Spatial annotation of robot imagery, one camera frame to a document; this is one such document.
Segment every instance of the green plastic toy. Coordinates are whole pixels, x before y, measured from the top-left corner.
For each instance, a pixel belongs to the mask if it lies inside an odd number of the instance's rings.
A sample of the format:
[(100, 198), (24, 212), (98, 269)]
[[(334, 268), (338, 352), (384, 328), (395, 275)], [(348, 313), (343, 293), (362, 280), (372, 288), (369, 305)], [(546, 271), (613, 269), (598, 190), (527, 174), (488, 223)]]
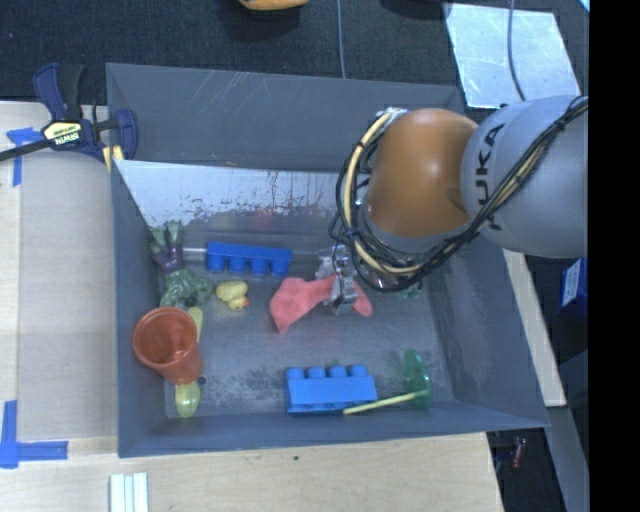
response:
[(181, 229), (179, 221), (152, 228), (149, 249), (164, 281), (160, 306), (187, 309), (203, 305), (215, 288), (209, 279), (184, 268)]
[(409, 393), (355, 407), (348, 407), (343, 409), (342, 413), (345, 415), (354, 414), (410, 400), (413, 400), (420, 409), (427, 410), (431, 406), (432, 399), (431, 379), (420, 354), (415, 350), (409, 349), (404, 353), (404, 376)]
[[(200, 331), (202, 329), (202, 309), (199, 307), (191, 307), (187, 310), (193, 321), (196, 323), (198, 330), (198, 343), (200, 342)], [(200, 405), (200, 386), (197, 381), (189, 384), (179, 384), (176, 386), (175, 395), (176, 409), (178, 414), (183, 418), (193, 416)]]

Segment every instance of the gray plastic bin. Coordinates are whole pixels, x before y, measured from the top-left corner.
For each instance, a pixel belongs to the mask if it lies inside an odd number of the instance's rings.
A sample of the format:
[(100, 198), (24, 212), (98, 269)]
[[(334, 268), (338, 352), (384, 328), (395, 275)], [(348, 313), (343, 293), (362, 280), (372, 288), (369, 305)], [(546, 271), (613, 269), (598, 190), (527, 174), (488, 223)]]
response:
[[(214, 283), (208, 241), (293, 250), (291, 276), (313, 278), (331, 247), (335, 176), (387, 106), (462, 112), (454, 87), (109, 65), (109, 106), (138, 119), (136, 159), (112, 171), (121, 457), (364, 442), (542, 427), (544, 401), (503, 252), (479, 237), (425, 280), (415, 300), (365, 289), (374, 314), (322, 305), (277, 332), (268, 304), (281, 282), (242, 276), (250, 306), (204, 306), (202, 401), (181, 418), (173, 388), (135, 359), (131, 334), (157, 306), (148, 228), (179, 218), (188, 265)], [(433, 404), (343, 417), (293, 417), (288, 367), (363, 364), (381, 398), (401, 394), (402, 356), (416, 349)]]

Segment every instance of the orange plastic cup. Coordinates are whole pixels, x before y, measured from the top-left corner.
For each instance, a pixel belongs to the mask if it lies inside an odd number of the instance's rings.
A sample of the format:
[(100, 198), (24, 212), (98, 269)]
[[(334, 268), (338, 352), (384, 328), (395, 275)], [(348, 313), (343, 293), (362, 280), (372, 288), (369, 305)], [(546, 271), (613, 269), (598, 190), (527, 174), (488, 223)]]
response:
[(143, 365), (173, 384), (190, 384), (202, 373), (202, 354), (193, 318), (180, 308), (160, 307), (133, 329), (133, 352)]

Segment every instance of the pink cloth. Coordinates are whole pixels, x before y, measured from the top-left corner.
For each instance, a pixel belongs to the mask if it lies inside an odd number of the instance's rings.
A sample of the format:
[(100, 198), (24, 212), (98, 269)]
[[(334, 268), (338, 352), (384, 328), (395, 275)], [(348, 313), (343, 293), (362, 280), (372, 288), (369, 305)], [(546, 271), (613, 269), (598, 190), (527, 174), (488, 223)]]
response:
[[(278, 331), (287, 332), (292, 323), (300, 320), (322, 301), (328, 300), (331, 297), (335, 279), (335, 275), (316, 281), (305, 281), (299, 277), (285, 278), (269, 303), (269, 311)], [(357, 283), (354, 284), (358, 291), (358, 298), (351, 308), (362, 316), (371, 316), (373, 314), (371, 302), (362, 288)]]

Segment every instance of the black carpet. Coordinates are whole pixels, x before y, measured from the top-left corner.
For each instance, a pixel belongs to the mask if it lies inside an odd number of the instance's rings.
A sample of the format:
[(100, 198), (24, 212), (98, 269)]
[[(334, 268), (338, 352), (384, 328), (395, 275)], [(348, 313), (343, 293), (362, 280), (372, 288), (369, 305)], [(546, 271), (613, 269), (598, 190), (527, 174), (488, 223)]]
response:
[[(509, 6), (509, 0), (467, 1)], [(237, 0), (5, 0), (0, 2), (0, 99), (35, 101), (32, 78), (51, 63), (86, 66), (79, 101), (104, 105), (105, 64), (120, 62), (460, 85), (446, 4), (423, 0), (310, 0), (289, 16), (252, 16)], [(553, 12), (578, 84), (589, 94), (589, 14), (579, 0), (522, 0)], [(341, 69), (338, 21), (342, 28)], [(481, 121), (487, 111), (467, 114)], [(528, 258), (559, 364), (587, 348), (583, 324), (557, 315), (572, 262)], [(588, 460), (588, 401), (573, 410)], [(488, 433), (507, 512), (564, 512), (541, 430)], [(510, 447), (526, 446), (518, 469)]]

